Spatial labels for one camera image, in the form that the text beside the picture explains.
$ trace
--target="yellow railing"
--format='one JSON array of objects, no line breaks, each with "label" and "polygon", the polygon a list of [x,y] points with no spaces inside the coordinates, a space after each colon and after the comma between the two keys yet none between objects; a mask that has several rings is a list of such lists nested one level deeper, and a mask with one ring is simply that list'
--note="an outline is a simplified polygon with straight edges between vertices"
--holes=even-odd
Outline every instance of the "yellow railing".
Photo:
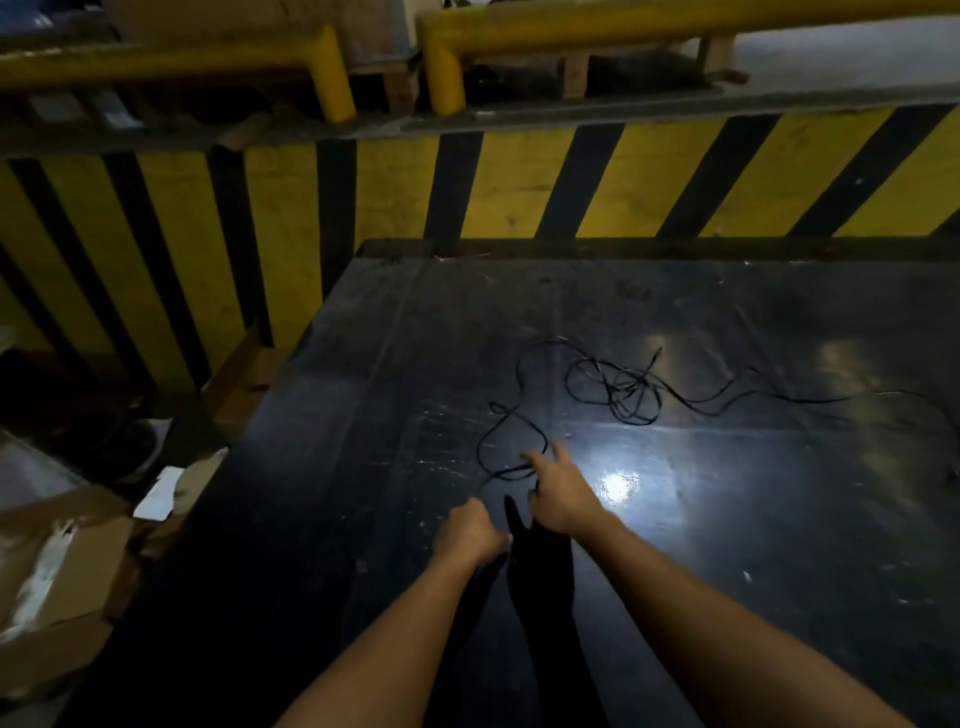
[{"label": "yellow railing", "polygon": [[461,60],[960,12],[960,0],[527,0],[417,18],[433,110],[467,107]]},{"label": "yellow railing", "polygon": [[255,73],[307,68],[327,121],[356,116],[337,36],[273,36],[177,48],[127,44],[24,51],[0,56],[0,91]]}]

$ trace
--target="platform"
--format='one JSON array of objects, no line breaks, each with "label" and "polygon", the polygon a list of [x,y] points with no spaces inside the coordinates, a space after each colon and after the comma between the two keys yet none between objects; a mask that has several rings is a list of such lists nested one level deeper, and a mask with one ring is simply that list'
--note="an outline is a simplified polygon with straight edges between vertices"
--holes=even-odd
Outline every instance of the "platform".
[{"label": "platform", "polygon": [[[798,397],[904,388],[960,412],[960,265],[355,258],[62,726],[269,726],[422,569],[483,482],[489,400],[539,334],[691,397],[754,364]],[[533,352],[524,413],[566,439],[642,537],[808,641],[920,724],[960,721],[957,443],[936,411],[874,398],[818,414],[742,402],[649,427],[572,401]],[[510,465],[520,425],[489,448]],[[482,492],[505,526],[504,494]],[[575,548],[574,614],[612,725],[698,725],[612,588]],[[441,676],[438,724],[537,725],[501,574]]]}]

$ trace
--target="yellow and black striped wall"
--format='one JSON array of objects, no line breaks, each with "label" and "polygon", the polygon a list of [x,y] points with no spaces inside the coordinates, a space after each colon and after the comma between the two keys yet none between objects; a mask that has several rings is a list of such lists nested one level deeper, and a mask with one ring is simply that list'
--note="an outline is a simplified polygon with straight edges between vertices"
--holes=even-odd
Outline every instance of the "yellow and black striped wall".
[{"label": "yellow and black striped wall", "polygon": [[182,392],[254,321],[294,346],[367,239],[954,235],[960,110],[10,158],[0,198],[0,324],[79,378],[115,357]]}]

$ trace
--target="yellow stripe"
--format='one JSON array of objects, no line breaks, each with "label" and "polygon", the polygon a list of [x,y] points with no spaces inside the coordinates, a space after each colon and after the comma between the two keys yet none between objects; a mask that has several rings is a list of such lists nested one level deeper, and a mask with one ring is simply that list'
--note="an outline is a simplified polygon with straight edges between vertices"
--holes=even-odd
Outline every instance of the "yellow stripe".
[{"label": "yellow stripe", "polygon": [[214,373],[244,336],[227,244],[204,155],[137,155],[150,199]]},{"label": "yellow stripe", "polygon": [[786,235],[891,111],[785,114],[703,235]]},{"label": "yellow stripe", "polygon": [[624,129],[577,235],[656,235],[723,122],[704,119]]},{"label": "yellow stripe", "polygon": [[574,131],[484,134],[463,237],[533,237]]},{"label": "yellow stripe", "polygon": [[156,386],[161,392],[192,391],[193,380],[103,162],[99,157],[49,158],[43,169]]},{"label": "yellow stripe", "polygon": [[960,209],[960,109],[954,109],[837,235],[929,235]]},{"label": "yellow stripe", "polygon": [[316,148],[251,147],[247,188],[274,344],[288,349],[323,302]]},{"label": "yellow stripe", "polygon": [[78,352],[113,354],[107,333],[6,163],[0,164],[0,240]]},{"label": "yellow stripe", "polygon": [[3,279],[0,279],[0,327],[13,327],[16,332],[16,347],[24,352],[53,350],[47,337],[36,326]]},{"label": "yellow stripe", "polygon": [[357,143],[356,247],[367,239],[422,238],[438,136]]}]

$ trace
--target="tangled cable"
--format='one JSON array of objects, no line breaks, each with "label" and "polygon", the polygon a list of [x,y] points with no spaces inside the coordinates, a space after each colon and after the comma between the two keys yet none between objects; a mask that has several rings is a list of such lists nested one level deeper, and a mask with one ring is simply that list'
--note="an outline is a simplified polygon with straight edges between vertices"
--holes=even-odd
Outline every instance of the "tangled cable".
[{"label": "tangled cable", "polygon": [[[581,404],[595,404],[597,406],[607,407],[613,417],[624,425],[643,427],[655,423],[663,411],[665,396],[672,397],[691,412],[695,412],[703,417],[719,417],[735,403],[745,400],[748,397],[766,397],[771,400],[779,400],[791,404],[822,405],[837,404],[839,402],[866,397],[898,395],[922,400],[943,415],[956,437],[957,456],[958,461],[960,461],[960,425],[957,424],[950,411],[944,405],[920,392],[910,392],[905,389],[886,389],[856,392],[844,397],[832,397],[828,399],[791,397],[783,393],[777,384],[760,369],[754,366],[746,366],[734,374],[726,384],[709,397],[701,400],[692,400],[684,397],[670,386],[670,384],[651,371],[660,358],[663,347],[660,347],[654,352],[654,355],[645,367],[642,369],[634,369],[632,367],[621,366],[607,359],[598,359],[576,342],[562,336],[539,336],[525,342],[516,356],[514,372],[516,375],[516,384],[519,389],[516,404],[507,406],[497,401],[490,402],[491,414],[496,415],[498,419],[477,441],[477,463],[480,465],[480,468],[483,469],[484,473],[487,474],[487,478],[480,486],[481,488],[491,480],[517,481],[528,478],[534,474],[533,468],[527,463],[495,470],[484,461],[483,448],[487,446],[487,441],[511,418],[517,418],[540,436],[542,440],[541,452],[546,452],[549,446],[549,439],[546,433],[543,432],[536,423],[518,411],[523,404],[526,393],[526,377],[523,373],[522,366],[523,356],[531,349],[541,346],[560,346],[575,352],[576,355],[564,374],[564,388],[566,392],[572,399]],[[597,390],[595,398],[578,395],[573,390],[570,381],[575,375],[582,376],[588,386],[592,386]],[[745,389],[723,399],[734,385],[746,376],[758,378],[762,387],[755,386],[750,389]],[[711,403],[716,403],[716,406],[713,408],[704,407],[704,405],[710,405]],[[956,477],[958,474],[960,474],[958,470],[954,469],[951,476]]]}]

